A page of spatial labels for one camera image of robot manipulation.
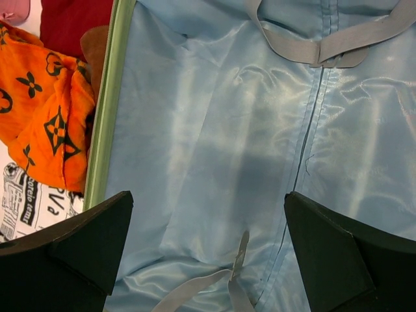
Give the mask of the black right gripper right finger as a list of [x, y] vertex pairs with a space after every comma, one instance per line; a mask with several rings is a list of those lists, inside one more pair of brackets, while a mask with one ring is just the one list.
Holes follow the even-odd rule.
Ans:
[[312, 311], [415, 310], [415, 241], [298, 192], [284, 210]]

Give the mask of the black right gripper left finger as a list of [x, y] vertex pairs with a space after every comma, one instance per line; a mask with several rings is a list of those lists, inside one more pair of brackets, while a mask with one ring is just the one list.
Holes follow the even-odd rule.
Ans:
[[2, 311], [102, 311], [131, 221], [122, 191], [33, 234], [1, 243]]

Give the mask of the newspaper print cloth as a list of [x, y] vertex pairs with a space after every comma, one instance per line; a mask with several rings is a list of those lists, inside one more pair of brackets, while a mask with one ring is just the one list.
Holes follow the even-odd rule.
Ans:
[[1, 178], [1, 242], [29, 235], [83, 211], [83, 195], [35, 181], [16, 163]]

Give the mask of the orange patterned cloth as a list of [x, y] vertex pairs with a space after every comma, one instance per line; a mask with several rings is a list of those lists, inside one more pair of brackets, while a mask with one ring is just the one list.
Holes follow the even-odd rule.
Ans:
[[28, 176], [84, 191], [95, 107], [84, 62], [1, 22], [1, 141]]

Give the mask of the green hard-shell suitcase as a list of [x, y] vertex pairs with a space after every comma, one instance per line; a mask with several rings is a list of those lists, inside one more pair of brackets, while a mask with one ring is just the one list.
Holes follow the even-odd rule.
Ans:
[[414, 1], [115, 1], [84, 206], [134, 206], [105, 311], [310, 311], [290, 192], [415, 239]]

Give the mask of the pink cosmetic case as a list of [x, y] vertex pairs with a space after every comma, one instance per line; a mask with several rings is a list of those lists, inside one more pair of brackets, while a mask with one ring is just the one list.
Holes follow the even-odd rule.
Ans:
[[30, 14], [30, 0], [1, 0], [1, 20], [22, 23]]

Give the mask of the brown towel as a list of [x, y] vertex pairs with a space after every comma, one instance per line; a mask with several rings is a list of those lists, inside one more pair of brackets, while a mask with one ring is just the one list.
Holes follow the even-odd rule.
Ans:
[[98, 101], [103, 75], [108, 33], [109, 26], [102, 25], [89, 29], [80, 39], [83, 55], [90, 66], [90, 78], [95, 102]]

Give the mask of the dark red cloth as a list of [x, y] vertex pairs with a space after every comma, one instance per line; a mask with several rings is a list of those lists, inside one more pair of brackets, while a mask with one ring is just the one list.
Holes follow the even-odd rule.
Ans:
[[44, 47], [85, 60], [80, 40], [83, 34], [108, 25], [113, 0], [43, 0], [40, 41]]

